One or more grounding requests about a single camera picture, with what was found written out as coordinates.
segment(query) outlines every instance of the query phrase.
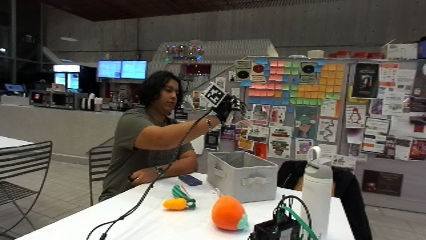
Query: white table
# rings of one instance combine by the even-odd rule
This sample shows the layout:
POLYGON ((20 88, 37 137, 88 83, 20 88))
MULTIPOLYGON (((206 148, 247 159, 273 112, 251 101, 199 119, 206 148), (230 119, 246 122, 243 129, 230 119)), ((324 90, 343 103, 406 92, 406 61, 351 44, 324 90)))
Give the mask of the white table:
MULTIPOLYGON (((154 184, 147 197, 135 212, 118 222, 107 233, 107 240, 231 240, 247 239, 253 226, 271 219, 273 210, 282 194, 301 195, 301 192, 278 188, 274 201, 251 202, 243 204, 250 227, 242 231, 229 232, 215 228, 210 213, 217 201, 217 195, 205 182, 205 174, 193 174, 203 181, 195 187, 186 186, 177 178, 162 179, 154 184), (171 187, 183 184, 190 196, 197 200, 197 208, 185 211, 166 211, 162 202, 173 198, 171 187)), ((84 240, 91 228, 98 224, 114 220, 137 203, 147 185, 141 185, 114 198, 95 204, 74 215, 45 226, 20 240, 84 240)), ((299 205, 293 207, 298 212, 299 205)), ((102 226, 91 234, 90 239, 98 240, 107 226, 102 226)), ((328 240, 354 239, 339 199, 332 198, 330 207, 328 240)))
POLYGON ((32 144, 32 142, 26 142, 22 140, 17 140, 13 138, 0 136, 0 148, 17 147, 17 146, 28 145, 28 144, 32 144))

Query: orange ball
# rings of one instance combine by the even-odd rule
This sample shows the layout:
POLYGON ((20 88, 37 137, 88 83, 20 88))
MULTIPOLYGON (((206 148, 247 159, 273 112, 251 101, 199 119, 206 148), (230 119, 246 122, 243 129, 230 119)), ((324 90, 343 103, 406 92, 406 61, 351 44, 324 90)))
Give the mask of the orange ball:
POLYGON ((247 215, 239 201, 222 196, 211 209, 211 220, 217 228, 223 230, 239 230, 249 227, 247 215))

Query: man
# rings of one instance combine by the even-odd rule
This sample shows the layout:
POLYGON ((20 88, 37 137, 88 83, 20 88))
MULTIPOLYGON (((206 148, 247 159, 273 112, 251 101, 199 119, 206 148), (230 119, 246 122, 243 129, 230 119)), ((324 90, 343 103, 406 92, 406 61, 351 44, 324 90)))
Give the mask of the man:
POLYGON ((178 147, 194 123, 177 124, 167 118, 174 107, 182 103, 182 95, 181 81, 170 72, 155 72, 142 83, 138 97, 143 107, 126 111, 118 120, 99 201, 135 185, 151 182, 175 157, 177 161, 163 177, 197 171, 190 141, 226 120, 230 106, 223 103, 215 108, 217 116, 198 122, 178 147))

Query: white bottle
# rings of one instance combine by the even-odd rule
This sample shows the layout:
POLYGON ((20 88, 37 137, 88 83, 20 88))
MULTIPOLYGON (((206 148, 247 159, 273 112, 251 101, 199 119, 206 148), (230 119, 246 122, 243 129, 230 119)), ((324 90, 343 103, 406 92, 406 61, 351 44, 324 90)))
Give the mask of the white bottle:
MULTIPOLYGON (((330 159, 319 158, 320 149, 314 146, 308 149, 307 165, 303 175, 302 200, 307 206, 311 218, 311 230, 318 239, 327 238, 328 215, 332 189, 332 170, 326 164, 330 159)), ((308 224, 303 207, 301 208, 301 218, 308 224)))

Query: cardboard box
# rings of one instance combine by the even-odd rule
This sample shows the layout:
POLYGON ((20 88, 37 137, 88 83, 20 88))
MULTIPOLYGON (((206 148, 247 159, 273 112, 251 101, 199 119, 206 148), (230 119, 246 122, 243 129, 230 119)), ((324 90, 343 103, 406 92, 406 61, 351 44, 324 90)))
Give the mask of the cardboard box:
POLYGON ((416 59, 418 56, 418 44, 387 44, 380 48, 386 59, 416 59))
POLYGON ((246 152, 207 156, 207 182, 241 203, 275 199, 278 165, 246 152))

